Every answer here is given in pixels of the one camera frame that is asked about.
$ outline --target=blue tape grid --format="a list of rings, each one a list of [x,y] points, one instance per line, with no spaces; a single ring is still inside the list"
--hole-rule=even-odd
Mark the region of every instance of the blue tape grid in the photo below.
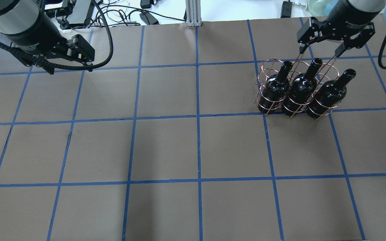
[[[141,63],[142,63],[142,47],[144,45],[144,26],[142,26],[141,33],[141,46],[139,49],[139,62],[138,62],[138,78],[136,80],[136,95],[135,95],[135,112],[133,115],[133,126],[132,126],[132,140],[130,142],[130,156],[129,156],[129,170],[127,174],[127,186],[126,186],[126,199],[124,201],[124,215],[123,215],[123,227],[122,227],[122,241],[126,240],[126,225],[127,225],[127,211],[129,208],[129,194],[130,194],[130,184],[132,177],[132,161],[133,161],[133,148],[135,145],[135,130],[136,130],[136,120],[138,115],[138,97],[139,97],[139,80],[141,78]]]
[[[303,26],[302,18],[299,18],[299,19],[300,19],[300,23]],[[314,58],[314,53],[312,52],[311,46],[309,46],[308,49],[309,49],[309,52],[311,53],[311,57]],[[328,117],[329,117],[331,129],[333,131],[334,140],[336,141],[337,151],[338,151],[339,157],[340,157],[340,163],[342,164],[343,174],[344,174],[344,177],[346,180],[346,185],[348,187],[349,195],[351,197],[352,207],[354,209],[354,214],[355,214],[355,217],[357,220],[357,225],[358,225],[358,228],[360,231],[360,235],[361,235],[362,240],[365,240],[366,237],[364,235],[363,226],[362,226],[361,220],[360,220],[360,215],[358,214],[357,204],[355,202],[354,193],[352,192],[351,182],[349,181],[348,172],[346,170],[345,161],[344,161],[343,155],[342,155],[342,150],[340,149],[339,139],[337,138],[337,133],[336,133],[336,128],[334,127],[333,118],[331,117],[331,114],[329,114]]]
[[[251,30],[250,20],[247,20],[247,24],[248,24],[248,32],[250,33],[251,47],[253,50],[254,61],[256,61],[257,60],[256,47],[254,46],[254,38],[253,38],[253,32]],[[255,69],[256,69],[256,76],[257,76],[257,75],[259,75],[259,69],[257,67],[257,64],[255,64]],[[265,128],[266,145],[267,145],[268,156],[269,156],[269,165],[270,165],[271,175],[272,175],[272,185],[273,185],[273,190],[274,190],[275,207],[276,207],[276,215],[277,215],[277,219],[278,219],[279,234],[280,234],[281,240],[284,240],[284,231],[283,231],[283,227],[282,227],[282,219],[281,219],[281,212],[280,212],[280,207],[279,207],[279,198],[278,198],[278,190],[277,190],[277,186],[276,186],[275,171],[274,171],[274,167],[273,167],[271,143],[269,140],[268,125],[266,122],[266,116],[265,115],[262,115],[262,116],[263,116],[263,125]]]
[[[50,240],[51,233],[52,233],[52,226],[55,218],[55,213],[57,209],[58,204],[58,197],[60,193],[60,187],[61,186],[92,186],[92,185],[127,185],[127,191],[126,191],[126,200],[125,200],[125,210],[124,210],[124,222],[122,227],[122,240],[124,241],[126,239],[126,224],[127,224],[127,214],[128,214],[128,204],[129,204],[129,193],[130,193],[130,185],[136,185],[136,184],[146,184],[146,183],[188,183],[188,182],[197,182],[198,183],[198,197],[199,197],[199,237],[200,241],[203,240],[203,228],[202,228],[202,182],[214,182],[214,181],[248,181],[248,180],[272,180],[273,188],[274,188],[274,196],[275,196],[275,205],[277,210],[277,218],[278,218],[278,225],[280,229],[280,237],[282,240],[284,240],[283,236],[283,226],[282,226],[282,220],[280,216],[280,206],[278,201],[278,195],[277,195],[277,185],[276,180],[299,180],[299,179],[321,179],[321,178],[345,178],[347,181],[349,193],[351,196],[354,212],[357,218],[357,223],[359,226],[360,234],[362,236],[362,239],[365,240],[365,235],[363,232],[363,228],[361,225],[360,217],[358,214],[358,210],[355,204],[354,195],[352,193],[352,188],[349,182],[349,178],[356,178],[356,177],[385,177],[386,173],[369,173],[369,174],[348,174],[346,170],[346,166],[343,160],[342,151],[340,149],[339,141],[337,138],[336,129],[334,128],[334,123],[331,115],[329,116],[329,120],[331,123],[331,128],[333,130],[334,138],[336,141],[337,149],[340,155],[341,164],[343,167],[344,174],[339,175],[309,175],[309,176],[275,176],[274,174],[274,168],[273,168],[273,161],[272,161],[272,154],[271,154],[271,146],[269,141],[269,135],[268,135],[268,128],[267,128],[267,122],[266,117],[263,116],[263,124],[265,127],[265,136],[266,136],[266,144],[268,148],[268,155],[269,155],[269,165],[271,168],[271,176],[270,177],[235,177],[235,178],[201,178],[201,160],[200,160],[200,118],[201,117],[212,117],[212,116],[245,116],[245,115],[260,115],[262,113],[260,112],[253,112],[253,113],[227,113],[227,114],[200,114],[200,108],[199,108],[199,66],[204,65],[222,65],[222,64],[255,64],[255,70],[256,74],[258,74],[258,67],[257,64],[263,62],[263,60],[257,60],[256,58],[256,52],[255,52],[255,46],[253,41],[253,33],[251,30],[250,21],[247,20],[248,24],[248,31],[251,38],[251,46],[253,50],[253,61],[234,61],[234,62],[219,62],[219,63],[199,63],[199,40],[198,40],[198,28],[195,28],[196,33],[196,63],[194,64],[173,64],[173,65],[155,65],[155,66],[142,66],[141,60],[142,60],[142,47],[143,47],[143,41],[144,41],[144,26],[142,27],[142,34],[141,34],[141,48],[140,48],[140,57],[139,57],[139,63],[137,67],[114,67],[114,68],[101,68],[97,69],[95,71],[101,71],[101,70],[123,70],[123,69],[138,69],[138,79],[137,79],[137,88],[136,88],[136,96],[135,96],[135,114],[132,118],[111,118],[111,119],[75,119],[75,113],[77,110],[78,100],[81,93],[81,86],[84,78],[84,71],[81,75],[81,80],[78,88],[78,94],[77,99],[75,102],[75,108],[73,112],[73,116],[71,120],[66,121],[59,121],[59,122],[16,122],[17,114],[20,109],[20,104],[23,100],[23,96],[26,90],[26,86],[28,84],[29,78],[31,74],[39,74],[39,73],[46,73],[46,72],[32,72],[32,67],[29,69],[29,72],[22,72],[22,73],[2,73],[0,75],[27,75],[25,85],[23,87],[22,94],[20,96],[19,104],[17,105],[16,113],[13,118],[13,121],[10,123],[0,123],[0,125],[10,125],[10,132],[7,136],[6,143],[3,148],[3,152],[1,154],[0,158],[0,168],[1,164],[5,155],[5,151],[11,136],[12,129],[15,125],[56,125],[56,124],[67,124],[71,123],[71,128],[66,144],[65,149],[65,155],[63,159],[63,165],[61,168],[60,178],[58,183],[21,183],[21,184],[0,184],[0,188],[4,187],[24,187],[24,186],[57,186],[57,194],[55,197],[55,204],[52,211],[52,218],[51,223],[49,226],[49,232],[47,236],[47,240]],[[376,67],[376,64],[373,61],[373,58],[377,58],[377,56],[371,55],[371,52],[366,45],[366,50],[369,54],[369,56],[359,56],[359,57],[341,57],[339,59],[360,59],[360,58],[369,58],[372,61],[372,64],[375,68],[375,71],[377,73],[377,76],[382,84],[382,87],[386,93],[386,87],[384,82],[382,81],[382,78],[379,74],[379,71]],[[312,58],[305,58],[304,61],[311,61],[314,58],[312,49],[309,48],[309,51],[311,53]],[[137,117],[137,110],[138,110],[138,95],[139,95],[139,81],[140,81],[140,73],[142,68],[161,68],[161,67],[184,67],[184,66],[196,66],[196,108],[197,113],[196,115],[180,115],[180,116],[151,116],[151,117]],[[68,70],[58,70],[56,72],[68,72]],[[334,112],[348,112],[348,111],[386,111],[386,108],[364,108],[364,109],[337,109],[334,110]],[[131,181],[131,172],[132,172],[132,160],[133,160],[133,148],[135,143],[135,127],[136,127],[136,121],[139,119],[171,119],[171,118],[197,118],[197,139],[198,139],[198,178],[197,179],[170,179],[170,180],[143,180],[143,181]],[[128,171],[128,180],[127,181],[112,181],[112,182],[78,182],[78,183],[63,183],[63,171],[66,163],[66,157],[69,149],[69,142],[72,134],[72,130],[74,127],[74,124],[77,122],[111,122],[111,121],[133,121],[133,131],[132,131],[132,141],[131,141],[131,150],[130,150],[130,163],[129,163],[129,171]]]

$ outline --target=power adapter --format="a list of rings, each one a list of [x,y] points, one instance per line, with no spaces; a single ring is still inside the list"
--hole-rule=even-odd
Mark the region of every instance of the power adapter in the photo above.
[[[149,9],[151,8],[152,3],[153,0],[141,0],[140,5],[142,9]]]
[[[282,8],[281,8],[281,18],[291,18],[292,8],[293,8],[293,3],[288,1],[283,1]]]
[[[153,17],[153,15],[151,15],[149,12],[142,12],[139,14],[139,17],[141,18],[141,20],[144,21],[144,23],[146,23],[147,25],[155,25],[155,24],[159,24],[159,21]]]

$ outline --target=black power cord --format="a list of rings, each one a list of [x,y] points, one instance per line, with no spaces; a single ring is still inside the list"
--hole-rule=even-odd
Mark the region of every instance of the black power cord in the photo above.
[[[91,0],[91,2],[98,9],[98,12],[102,15],[102,21],[104,22],[104,26],[105,26],[105,29],[106,29],[106,32],[108,35],[108,41],[109,41],[109,46],[110,46],[110,50],[109,50],[109,54],[108,54],[107,58],[104,61],[102,61],[101,63],[94,64],[94,65],[88,65],[88,66],[67,66],[67,65],[62,65],[62,64],[54,64],[54,63],[47,61],[46,59],[38,59],[37,57],[35,57],[33,55],[29,55],[23,51],[20,51],[20,50],[17,50],[15,48],[12,48],[10,46],[7,46],[1,42],[0,42],[0,48],[5,50],[5,51],[10,52],[13,55],[17,55],[21,58],[24,58],[24,59],[27,59],[27,60],[33,62],[33,63],[36,63],[39,66],[46,66],[46,67],[57,68],[57,69],[62,69],[62,70],[92,70],[92,69],[100,68],[100,67],[108,64],[109,61],[111,60],[113,52],[114,52],[114,46],[113,46],[113,41],[112,41],[112,37],[111,37],[111,32],[110,32],[107,20],[105,19],[105,16],[102,12],[102,9],[99,7],[99,4],[96,3],[95,0]]]
[[[140,9],[140,8],[135,8],[135,7],[131,7],[131,6],[125,6],[125,5],[106,5],[106,6],[103,6],[102,8],[104,9],[104,8],[108,8],[108,7],[124,7],[124,8],[130,8],[130,9],[138,10],[138,11],[140,11],[140,12],[154,13],[155,15],[159,15],[160,17],[164,17],[164,18],[169,18],[169,19],[173,19],[173,20],[178,20],[178,21],[185,22],[184,19],[168,17],[168,16],[165,16],[165,15],[158,14],[158,13],[156,13],[156,12],[152,12],[152,11],[148,11],[148,10]]]
[[[379,65],[379,67],[381,67],[384,70],[386,70],[386,66],[384,66],[382,64],[382,54],[383,54],[383,50],[385,49],[385,45],[386,45],[386,35],[383,38],[382,45],[381,45],[381,48],[379,50],[379,55],[378,55],[378,65]]]

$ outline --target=copper wire bottle holder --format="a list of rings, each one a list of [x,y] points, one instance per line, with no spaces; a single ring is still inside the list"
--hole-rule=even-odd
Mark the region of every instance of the copper wire bottle holder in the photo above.
[[[305,61],[302,61],[301,59],[302,59],[302,56],[299,55],[299,57],[293,62],[293,66],[294,67],[293,67],[293,70],[290,71],[289,79],[288,79],[290,81],[290,84],[293,82],[294,77],[296,75],[298,75],[300,73],[304,73],[306,71],[306,69],[309,67],[309,64],[306,63]],[[297,108],[296,111],[289,110],[290,112],[293,112],[293,114],[290,116],[290,118],[293,117],[295,114],[300,113],[300,112],[306,110],[306,108],[309,108],[308,104],[310,104],[312,102],[312,100],[315,97],[315,94],[317,93],[319,88],[323,85],[323,83],[325,83],[326,81],[329,81],[331,79],[339,78],[339,76],[340,76],[339,71],[333,65],[335,60],[330,64],[330,61],[332,59],[333,58],[331,58],[326,64],[323,64],[323,66],[318,71],[317,75],[315,75],[315,80],[317,81],[317,88],[311,94],[311,96],[309,97],[309,99],[307,100],[306,103],[297,103],[297,102],[293,101],[291,98],[288,97],[288,100],[290,102],[292,102],[292,103],[294,103],[296,105],[299,105],[299,108]],[[266,83],[267,83],[269,77],[271,75],[274,75],[274,74],[278,73],[278,70],[277,70],[277,68],[275,66],[276,65],[280,65],[282,63],[283,63],[283,61],[278,60],[278,59],[268,59],[268,60],[266,60],[262,64],[262,66],[260,67],[260,70],[259,70],[259,75],[257,75],[256,85],[259,85],[259,92],[257,93],[256,101],[255,101],[254,104],[260,106],[264,110],[267,110],[265,115],[267,115],[271,110],[276,110],[278,108],[285,108],[285,109],[288,110],[288,108],[285,107],[284,104],[283,104],[283,100],[287,97],[287,95],[285,95],[283,98],[281,98],[281,99],[279,99],[277,101],[272,101],[272,100],[268,99],[266,96],[262,96],[262,93],[263,93],[263,91],[266,88]],[[259,102],[259,100],[261,98],[264,98],[267,101],[272,102],[272,105],[269,108],[264,107]],[[312,111],[309,108],[309,110],[311,110],[312,113],[314,113],[314,114],[319,116],[318,118],[314,119],[315,121],[320,119],[322,116],[326,116],[326,115],[330,114],[333,111],[333,109],[336,108],[340,104],[340,102],[338,102],[336,105],[328,107],[328,106],[323,105],[319,101],[317,101],[317,103],[319,105],[321,105],[322,107],[327,108],[327,111],[325,113],[323,113],[323,114],[317,114],[317,113],[315,113],[314,111]]]

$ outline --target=dark glass bottle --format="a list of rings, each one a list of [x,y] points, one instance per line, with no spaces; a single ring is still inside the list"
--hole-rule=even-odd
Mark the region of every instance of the dark glass bottle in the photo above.
[[[269,76],[258,105],[259,111],[263,114],[271,114],[274,111],[271,109],[277,105],[277,103],[272,101],[280,101],[284,98],[285,94],[287,94],[288,88],[290,87],[290,81],[287,76],[292,67],[293,63],[291,63],[291,61],[285,61],[277,74]]]
[[[283,106],[281,107],[281,110],[284,114],[288,116],[296,115],[297,111],[299,111],[299,108],[301,107],[299,104],[305,104],[308,102],[312,93],[317,88],[315,75],[317,75],[322,64],[323,61],[320,58],[315,58],[312,60],[312,63],[306,73],[301,73],[294,78],[294,81],[288,90],[288,94],[282,102]]]
[[[337,80],[327,81],[315,94],[314,99],[306,108],[308,116],[317,119],[346,96],[346,85],[356,75],[355,70],[347,69]]]

